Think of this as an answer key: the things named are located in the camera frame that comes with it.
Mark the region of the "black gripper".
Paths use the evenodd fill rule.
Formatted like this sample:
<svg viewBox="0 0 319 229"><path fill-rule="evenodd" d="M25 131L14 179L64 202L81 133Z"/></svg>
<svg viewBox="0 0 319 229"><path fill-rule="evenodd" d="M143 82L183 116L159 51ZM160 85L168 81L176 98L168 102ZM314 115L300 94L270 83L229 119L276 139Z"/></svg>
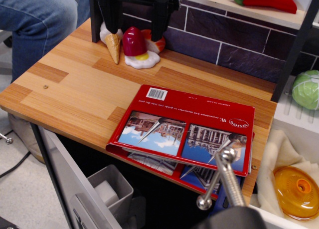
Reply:
<svg viewBox="0 0 319 229"><path fill-rule="evenodd" d="M151 40L159 41L167 30L171 12L179 10L181 0L97 0L107 30L115 34L121 27L122 3L153 6Z"/></svg>

